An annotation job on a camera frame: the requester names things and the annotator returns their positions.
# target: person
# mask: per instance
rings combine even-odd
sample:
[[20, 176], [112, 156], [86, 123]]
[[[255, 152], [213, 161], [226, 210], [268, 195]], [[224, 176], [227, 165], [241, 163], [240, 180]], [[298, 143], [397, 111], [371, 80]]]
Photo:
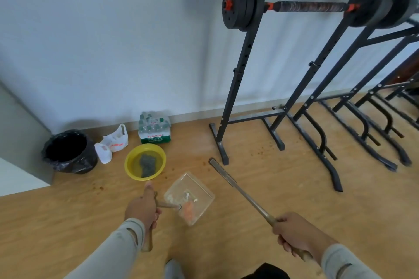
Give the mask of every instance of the person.
[[[155, 229], [162, 213], [156, 208], [154, 189], [147, 182], [142, 197], [133, 199], [125, 211], [124, 222], [97, 250], [65, 279], [128, 278], [134, 261], [141, 250], [148, 230]], [[278, 244], [296, 257], [291, 246], [306, 250], [321, 266], [328, 279], [380, 279], [348, 248], [323, 233], [299, 214], [290, 212], [277, 218], [272, 231], [278, 235]], [[181, 266], [172, 259], [165, 265], [165, 279], [185, 279]], [[281, 269], [263, 264], [247, 279], [289, 279]]]

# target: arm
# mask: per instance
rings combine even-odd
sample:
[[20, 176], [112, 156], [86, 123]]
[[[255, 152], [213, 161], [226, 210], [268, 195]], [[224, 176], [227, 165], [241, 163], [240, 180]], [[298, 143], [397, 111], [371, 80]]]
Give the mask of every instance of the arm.
[[286, 213], [277, 218], [273, 227], [278, 243], [284, 250], [291, 246], [309, 251], [322, 267], [328, 279], [380, 279], [360, 261], [348, 248], [323, 233], [297, 213]]
[[157, 226], [160, 214], [161, 210], [155, 206], [153, 186], [147, 182], [144, 195], [128, 204], [121, 226], [65, 279], [127, 278], [146, 232]]

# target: hand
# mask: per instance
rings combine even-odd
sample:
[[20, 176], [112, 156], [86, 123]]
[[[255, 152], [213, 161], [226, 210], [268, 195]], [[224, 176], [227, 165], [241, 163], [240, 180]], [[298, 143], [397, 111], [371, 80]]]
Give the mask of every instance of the hand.
[[143, 222], [146, 230], [150, 229], [150, 227], [155, 229], [161, 213], [161, 209], [156, 208], [153, 184], [148, 181], [145, 184], [143, 196], [136, 197], [128, 204], [125, 211], [125, 220], [137, 218]]
[[278, 222], [274, 224], [272, 232], [278, 235], [278, 244], [294, 257], [297, 255], [291, 250], [291, 246], [309, 251], [320, 264], [324, 251], [330, 245], [337, 243], [295, 212], [285, 213], [276, 220]]

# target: white wall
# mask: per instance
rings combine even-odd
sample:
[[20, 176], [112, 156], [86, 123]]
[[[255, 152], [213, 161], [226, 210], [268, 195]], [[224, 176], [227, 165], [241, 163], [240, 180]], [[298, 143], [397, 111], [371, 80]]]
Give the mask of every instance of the white wall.
[[[143, 110], [220, 108], [244, 38], [224, 27], [221, 0], [0, 2], [0, 79], [53, 133], [137, 120]], [[266, 14], [236, 104], [290, 96], [340, 19]], [[360, 30], [345, 33], [304, 94]], [[327, 90], [352, 87], [396, 43], [361, 49]]]
[[54, 172], [41, 158], [51, 134], [1, 84], [0, 111], [0, 196], [51, 184]]

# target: clear plastic dustpan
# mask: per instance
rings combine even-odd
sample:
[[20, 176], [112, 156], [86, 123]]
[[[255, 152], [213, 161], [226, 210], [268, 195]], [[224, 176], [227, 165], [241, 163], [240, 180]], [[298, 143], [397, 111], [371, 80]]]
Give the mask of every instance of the clear plastic dustpan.
[[179, 216], [192, 226], [214, 200], [215, 195], [190, 172], [186, 172], [164, 194], [166, 202], [181, 204]]

